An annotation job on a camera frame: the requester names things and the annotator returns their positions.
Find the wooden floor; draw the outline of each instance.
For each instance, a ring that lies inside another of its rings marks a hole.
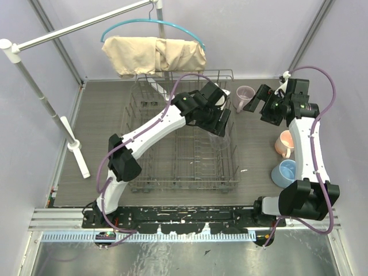
[[[277,80],[236,80],[227,85],[235,92],[241,85],[255,90],[265,83],[277,87]],[[95,200],[96,172],[108,151],[108,138],[119,133],[124,108],[129,102],[133,82],[88,82],[76,120],[74,133],[82,143],[82,152],[91,172],[83,179],[74,156],[67,152],[55,206],[84,206]],[[274,150],[278,135],[286,129],[260,120],[258,112],[235,114],[240,161],[240,183],[236,190],[224,194],[211,190],[166,190],[133,193],[126,188],[120,205],[222,205],[252,204],[260,196],[277,196],[281,191],[271,180],[271,170],[282,160]],[[106,179],[107,166],[101,177]]]

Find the folded cloth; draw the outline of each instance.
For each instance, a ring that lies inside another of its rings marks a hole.
[[[102,50],[120,76],[203,71],[206,65],[205,53],[197,41],[113,36],[106,39]]]

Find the dish rack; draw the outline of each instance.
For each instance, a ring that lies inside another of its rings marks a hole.
[[[223,89],[233,80],[232,74],[221,75],[220,70],[211,72],[214,74],[207,76],[215,78]],[[171,91],[177,78],[171,74],[169,79],[148,76],[136,79],[125,108],[121,135],[134,131],[164,109],[166,103],[158,91],[161,87]],[[206,82],[197,77],[182,79],[176,93],[200,90]],[[147,193],[157,189],[206,189],[227,193],[234,189],[240,174],[233,114],[228,120],[227,131],[231,142],[221,151],[212,148],[208,133],[200,128],[184,126],[171,132],[138,159],[142,172],[130,181],[131,190]]]

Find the orange mug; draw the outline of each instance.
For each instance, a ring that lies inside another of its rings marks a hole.
[[[294,142],[290,131],[283,131],[277,138],[275,150],[284,158],[290,158],[290,154],[294,151]]]

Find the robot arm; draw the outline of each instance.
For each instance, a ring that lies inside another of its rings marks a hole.
[[[261,110],[261,120],[280,125],[286,119],[294,142],[296,158],[296,180],[284,189],[278,197],[259,198],[255,202],[255,212],[260,215],[293,216],[301,219],[322,220],[328,213],[321,186],[315,174],[312,160],[310,133],[312,124],[319,114],[319,107],[309,103],[309,81],[282,77],[284,83],[272,90],[262,85],[252,101],[244,108],[254,112],[260,100],[265,101]],[[339,186],[332,185],[326,173],[320,147],[318,122],[313,134],[318,172],[325,184],[333,205],[339,198]]]
[[[214,83],[207,83],[200,91],[180,93],[171,101],[167,113],[164,111],[145,123],[135,131],[109,139],[109,151],[123,142],[132,140],[129,144],[113,153],[109,158],[108,178],[112,181],[102,195],[97,198],[93,209],[97,217],[103,221],[102,203],[106,214],[113,213],[118,207],[118,201],[129,183],[141,173],[137,163],[143,153],[170,132],[187,124],[198,126],[218,136],[225,135],[225,127],[230,110],[225,108],[230,92],[220,89]]]

